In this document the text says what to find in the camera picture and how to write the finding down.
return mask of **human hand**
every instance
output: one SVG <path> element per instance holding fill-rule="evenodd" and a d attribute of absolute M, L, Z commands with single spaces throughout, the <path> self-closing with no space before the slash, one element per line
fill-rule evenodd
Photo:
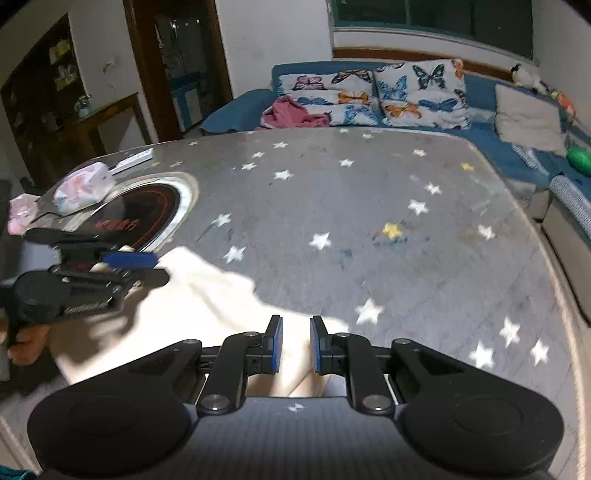
<path fill-rule="evenodd" d="M 17 343 L 8 350 L 8 358 L 15 365 L 34 364 L 49 338 L 49 325 L 35 325 L 18 331 Z"/>

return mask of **gray pillow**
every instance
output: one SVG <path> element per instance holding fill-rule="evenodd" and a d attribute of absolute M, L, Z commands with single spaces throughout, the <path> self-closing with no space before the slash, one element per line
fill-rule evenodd
<path fill-rule="evenodd" d="M 558 107 L 497 84 L 496 131 L 504 142 L 566 156 Z"/>

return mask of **table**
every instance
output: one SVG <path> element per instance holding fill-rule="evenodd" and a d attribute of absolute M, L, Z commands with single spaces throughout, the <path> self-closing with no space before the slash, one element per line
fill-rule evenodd
<path fill-rule="evenodd" d="M 58 136 L 62 140 L 78 143 L 82 153 L 88 159 L 106 155 L 107 152 L 98 131 L 99 126 L 130 108 L 134 111 L 135 119 L 146 145 L 150 145 L 152 139 L 150 138 L 144 114 L 139 106 L 137 93 L 109 103 L 95 110 L 91 115 L 66 125 L 63 130 L 58 132 Z"/>
<path fill-rule="evenodd" d="M 474 145 L 330 128 L 154 148 L 118 179 L 180 171 L 200 190 L 159 255 L 188 247 L 250 278 L 268 304 L 338 318 L 374 345 L 408 337 L 544 394 L 566 426 L 551 471 L 574 478 L 572 312 L 537 230 Z M 230 222 L 212 227 L 220 215 Z"/>

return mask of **green ball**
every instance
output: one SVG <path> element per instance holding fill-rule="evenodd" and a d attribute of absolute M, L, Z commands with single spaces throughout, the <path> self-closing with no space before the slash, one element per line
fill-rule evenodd
<path fill-rule="evenodd" d="M 569 147 L 567 158 L 575 170 L 591 177 L 591 154 L 584 148 Z"/>

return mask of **blue gripper pad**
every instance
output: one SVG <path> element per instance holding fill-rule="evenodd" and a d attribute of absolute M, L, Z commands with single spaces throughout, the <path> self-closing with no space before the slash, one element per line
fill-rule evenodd
<path fill-rule="evenodd" d="M 310 319 L 310 352 L 312 355 L 312 363 L 314 364 L 314 372 L 320 373 L 320 341 L 318 340 L 318 333 L 316 332 L 316 325 Z"/>
<path fill-rule="evenodd" d="M 103 258 L 111 268 L 154 268 L 158 257 L 142 252 L 113 252 Z"/>
<path fill-rule="evenodd" d="M 277 328 L 275 330 L 275 335 L 273 336 L 273 371 L 275 373 L 279 372 L 279 364 L 281 362 L 281 347 L 283 346 L 283 317 L 279 318 L 279 324 L 277 324 Z"/>

